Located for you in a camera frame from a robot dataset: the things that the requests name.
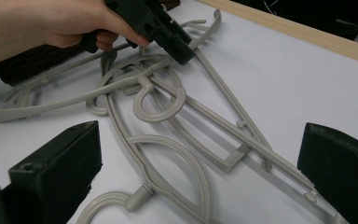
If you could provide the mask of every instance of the tangled plastic parts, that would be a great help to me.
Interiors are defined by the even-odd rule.
[[[130,195],[123,192],[110,192],[98,197],[86,207],[78,219],[77,224],[90,223],[94,215],[107,205],[121,205],[124,206],[129,212],[134,212],[139,207],[141,207],[154,193],[160,193],[161,195],[169,198],[175,204],[177,204],[177,206],[195,218],[199,223],[219,223],[218,220],[212,218],[211,191],[208,179],[203,172],[200,163],[191,153],[189,153],[185,147],[169,138],[157,135],[132,136],[124,124],[120,113],[117,112],[117,106],[115,105],[115,95],[113,92],[118,90],[122,90],[128,95],[136,94],[133,101],[133,111],[137,118],[144,122],[151,123],[167,120],[193,148],[195,148],[202,156],[204,156],[225,173],[228,174],[230,170],[243,157],[246,156],[249,150],[254,150],[261,156],[264,170],[269,171],[273,165],[278,167],[282,172],[290,175],[294,180],[297,181],[298,184],[310,191],[309,193],[306,193],[306,199],[312,203],[316,202],[316,196],[318,193],[314,189],[312,183],[305,176],[303,176],[294,165],[271,150],[271,147],[269,146],[265,137],[257,129],[234,94],[198,48],[198,45],[203,43],[216,30],[219,29],[221,23],[220,11],[216,10],[213,15],[214,22],[210,27],[202,25],[206,21],[189,21],[183,23],[182,26],[190,27],[204,32],[199,38],[193,39],[188,46],[194,51],[196,58],[200,61],[204,69],[210,75],[210,78],[227,98],[227,101],[238,115],[239,121],[237,122],[237,125],[233,125],[232,123],[228,122],[224,118],[214,113],[211,109],[207,108],[186,94],[185,89],[181,85],[179,77],[171,67],[171,64],[174,63],[174,59],[169,55],[145,54],[145,49],[140,49],[139,55],[137,57],[134,57],[123,63],[115,64],[115,66],[113,66],[112,64],[117,57],[117,52],[126,48],[128,45],[119,46],[111,52],[95,54],[87,59],[80,60],[78,62],[71,63],[62,68],[48,72],[43,76],[34,77],[31,80],[28,80],[13,88],[4,97],[3,100],[8,101],[18,93],[21,95],[18,102],[18,108],[0,109],[0,122],[25,118],[63,106],[73,105],[86,101],[88,109],[93,114],[100,116],[109,115],[113,125],[117,129],[117,133],[123,145],[130,152],[133,160],[142,170],[145,183],[135,193]],[[101,58],[103,77],[98,84],[99,88],[96,90],[47,105],[26,106],[28,95],[33,88],[46,84],[53,78],[58,77],[64,71],[70,70],[81,64],[88,63],[99,58]],[[171,82],[167,82],[163,78],[153,76],[154,73],[161,70],[169,74],[171,77]],[[165,91],[166,94],[171,96],[171,99],[164,99],[162,94],[158,93],[159,91]],[[161,112],[153,114],[143,109],[143,100],[148,94],[153,97]],[[96,105],[96,99],[101,95],[104,96],[106,101],[106,108],[98,107]],[[215,126],[231,134],[234,139],[240,142],[240,147],[236,150],[233,150],[225,159],[221,159],[212,153],[211,150],[209,150],[188,130],[186,130],[181,122],[175,117],[175,115],[182,109],[184,105],[187,105],[195,112],[201,114]],[[161,176],[161,174],[156,170],[156,168],[151,164],[146,156],[141,153],[139,146],[144,143],[163,145],[172,149],[186,161],[197,180],[197,185],[200,192],[199,204],[192,203],[174,186],[168,183],[164,177]]]

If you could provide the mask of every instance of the white surface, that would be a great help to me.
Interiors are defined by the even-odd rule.
[[[178,22],[213,20],[213,8],[183,0],[171,12]],[[215,69],[265,135],[274,151],[296,165],[306,122],[329,126],[358,138],[358,62],[326,49],[293,39],[257,24],[223,13],[220,30],[201,47]],[[98,62],[89,63],[47,85],[37,94],[40,102],[58,100],[95,88],[99,79]],[[233,123],[212,81],[197,60],[186,66],[175,65],[187,91]],[[0,96],[9,89],[0,82]],[[143,124],[131,112],[132,97],[119,97],[132,133],[166,132],[166,125]],[[190,119],[202,133],[212,137],[206,144],[220,146],[224,157],[234,149],[231,140],[218,138],[203,121]],[[8,183],[7,170],[64,129],[89,120],[100,121],[103,169],[92,183],[92,190],[69,223],[76,223],[82,209],[97,196],[112,190],[135,192],[143,179],[124,151],[108,117],[91,115],[84,104],[73,105],[28,119],[0,124],[0,186]],[[173,154],[149,148],[145,154],[173,186],[197,202],[192,174]],[[276,170],[265,173],[258,161],[246,158],[230,175],[217,170],[197,152],[213,192],[213,217],[222,223],[332,223],[334,210],[324,203],[307,203],[305,192]],[[195,223],[176,205],[154,195],[139,211],[127,213],[121,207],[104,209],[93,223]]]

